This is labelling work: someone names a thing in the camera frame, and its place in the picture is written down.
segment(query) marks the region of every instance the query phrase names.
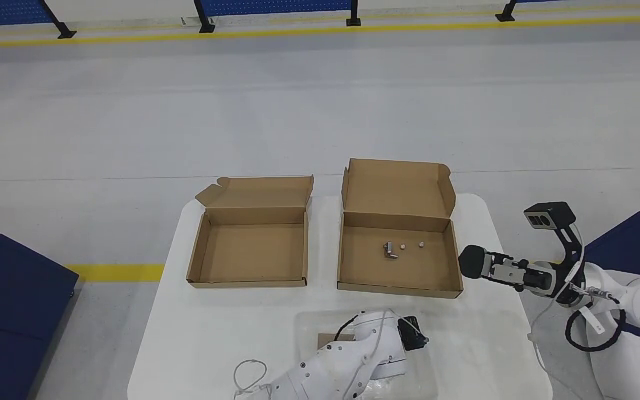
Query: black post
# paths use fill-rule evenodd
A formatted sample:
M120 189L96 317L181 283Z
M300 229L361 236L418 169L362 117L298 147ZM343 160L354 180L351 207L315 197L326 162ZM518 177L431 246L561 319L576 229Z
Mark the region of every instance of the black post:
M510 0L509 3L505 4L504 10L502 10L502 14L496 14L496 18L498 18L498 21L515 21L516 19L513 18L513 15L511 14L513 14L513 9L515 8L517 3L518 0Z
M358 0L351 0L351 18L347 19L347 26L360 26L362 22L358 18Z
M58 21L58 18L56 18L56 16L53 14L53 11L51 11L51 9L49 8L49 6L44 0L39 0L39 1L40 1L40 5L44 9L44 12L51 19L51 21L53 21L53 24L56 26L56 28L58 28L58 30L60 31L60 36L58 36L58 39L72 38L73 35L76 34L76 31L70 31L69 28L67 28L67 24L65 24L64 22Z
M201 0L193 0L193 3L196 5L196 10L198 11L198 18L200 18L200 23L202 27L200 28L200 33L211 33L216 26L209 22L209 18L204 13L204 7L202 7Z

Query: cardboard box lid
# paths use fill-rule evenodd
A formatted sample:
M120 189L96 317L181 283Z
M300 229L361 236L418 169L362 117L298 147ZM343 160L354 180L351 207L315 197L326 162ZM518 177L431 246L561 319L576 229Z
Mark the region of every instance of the cardboard box lid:
M196 195L207 208L305 208L313 189L313 176L218 178Z
M352 158L344 171L345 212L449 218L456 195L444 164Z

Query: camera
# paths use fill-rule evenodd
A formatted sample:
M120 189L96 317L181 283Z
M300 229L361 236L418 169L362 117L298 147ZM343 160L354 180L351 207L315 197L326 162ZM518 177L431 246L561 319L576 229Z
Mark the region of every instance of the camera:
M568 229L576 222L576 216L564 201L534 204L524 210L524 215L534 229Z

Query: cardboard box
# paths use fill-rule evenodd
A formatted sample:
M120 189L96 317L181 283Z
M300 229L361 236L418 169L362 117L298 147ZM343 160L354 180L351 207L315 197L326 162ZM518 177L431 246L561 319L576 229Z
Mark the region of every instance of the cardboard box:
M350 160L342 183L338 289L460 295L450 174L443 164ZM389 241L395 260L384 256Z
M306 286L313 176L220 178L205 206L187 282L196 288Z

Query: black cable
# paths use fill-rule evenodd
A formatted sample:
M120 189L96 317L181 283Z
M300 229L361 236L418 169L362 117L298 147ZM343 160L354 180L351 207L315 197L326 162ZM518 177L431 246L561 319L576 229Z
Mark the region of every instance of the black cable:
M613 297L610 297L609 299L614 303L616 303L617 305L620 305L620 301L618 299L615 299ZM589 302L589 304L586 305L587 308L591 308L592 306L593 306L593 302ZM606 350L609 347L613 346L613 344L618 341L618 338L622 333L622 329L624 328L624 325L627 323L627 313L625 310L620 309L620 321L618 322L618 327L616 328L615 332L613 332L613 335L611 336L611 338L609 338L609 340L607 340L606 342L604 342L599 346L588 347L588 346L583 346L581 344L576 343L571 337L571 328L573 327L573 323L580 315L581 315L580 310L571 314L571 316L567 320L567 327L564 330L564 336L565 338L567 338L567 341L569 342L569 344L571 344L576 349L582 350L586 353L595 353L597 351Z
M342 330L344 328L346 328L347 326L349 326L350 323L352 323L353 321L356 320L356 318L358 318L358 314L354 315L353 318L351 318L349 321L345 322L344 325L342 325L340 327L340 329L338 329L338 333L336 333L336 336L333 338L333 341L336 342L338 340L338 337L340 337L340 334L342 333Z

